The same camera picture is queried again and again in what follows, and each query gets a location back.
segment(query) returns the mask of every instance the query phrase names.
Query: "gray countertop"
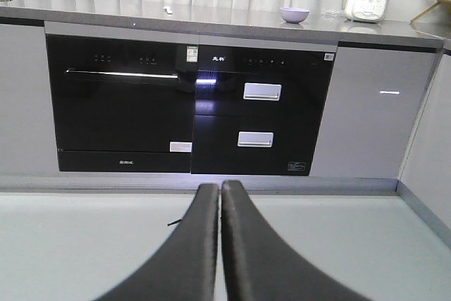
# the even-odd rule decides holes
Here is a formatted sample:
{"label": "gray countertop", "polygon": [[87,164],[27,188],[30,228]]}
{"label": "gray countertop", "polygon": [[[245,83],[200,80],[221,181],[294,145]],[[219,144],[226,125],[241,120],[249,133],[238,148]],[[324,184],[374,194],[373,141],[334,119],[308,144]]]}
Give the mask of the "gray countertop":
{"label": "gray countertop", "polygon": [[168,15],[165,5],[133,0],[15,0],[0,3],[0,16],[228,37],[433,48],[441,48],[444,38],[451,37],[451,30],[434,24],[415,30],[406,22],[358,23],[313,14],[302,24],[288,24],[277,12],[169,4],[173,14]]}

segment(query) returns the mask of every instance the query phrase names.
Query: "dishwasher handle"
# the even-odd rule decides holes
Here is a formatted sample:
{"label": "dishwasher handle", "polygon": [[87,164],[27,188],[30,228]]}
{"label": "dishwasher handle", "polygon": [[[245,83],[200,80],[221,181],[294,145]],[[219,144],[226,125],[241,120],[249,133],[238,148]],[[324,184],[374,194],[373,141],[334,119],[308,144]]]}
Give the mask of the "dishwasher handle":
{"label": "dishwasher handle", "polygon": [[68,68],[67,78],[81,81],[136,82],[150,85],[175,86],[180,83],[177,74],[150,74],[134,72],[104,72],[94,70],[78,70]]}

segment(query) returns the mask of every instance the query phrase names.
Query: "black curved object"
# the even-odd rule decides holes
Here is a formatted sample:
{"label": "black curved object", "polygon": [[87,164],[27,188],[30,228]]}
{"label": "black curved object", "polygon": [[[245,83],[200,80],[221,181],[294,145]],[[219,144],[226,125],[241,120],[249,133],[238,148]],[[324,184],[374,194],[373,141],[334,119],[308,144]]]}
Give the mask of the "black curved object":
{"label": "black curved object", "polygon": [[97,301],[210,301],[217,242],[218,186],[203,184],[158,251]]}
{"label": "black curved object", "polygon": [[230,301],[367,301],[296,253],[268,224],[240,181],[221,193],[221,239]]}

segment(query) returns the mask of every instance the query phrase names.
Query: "cabinet drawer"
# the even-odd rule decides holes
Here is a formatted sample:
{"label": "cabinet drawer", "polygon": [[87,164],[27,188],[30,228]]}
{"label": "cabinet drawer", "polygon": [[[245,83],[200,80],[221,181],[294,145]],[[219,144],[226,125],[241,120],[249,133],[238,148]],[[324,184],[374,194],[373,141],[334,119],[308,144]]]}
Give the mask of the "cabinet drawer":
{"label": "cabinet drawer", "polygon": [[324,52],[201,46],[196,114],[321,114],[332,66]]}
{"label": "cabinet drawer", "polygon": [[307,176],[316,132],[299,117],[196,116],[192,173]]}

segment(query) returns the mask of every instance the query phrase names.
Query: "white cabinet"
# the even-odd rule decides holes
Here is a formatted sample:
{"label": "white cabinet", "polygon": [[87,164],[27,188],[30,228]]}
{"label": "white cabinet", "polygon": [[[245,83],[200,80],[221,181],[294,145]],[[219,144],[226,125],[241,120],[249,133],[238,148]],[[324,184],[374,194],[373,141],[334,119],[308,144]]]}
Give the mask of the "white cabinet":
{"label": "white cabinet", "polygon": [[451,56],[444,55],[431,83],[400,180],[448,228],[451,228],[450,169]]}
{"label": "white cabinet", "polygon": [[43,27],[0,25],[0,173],[56,173]]}
{"label": "white cabinet", "polygon": [[310,176],[396,178],[435,58],[339,47]]}

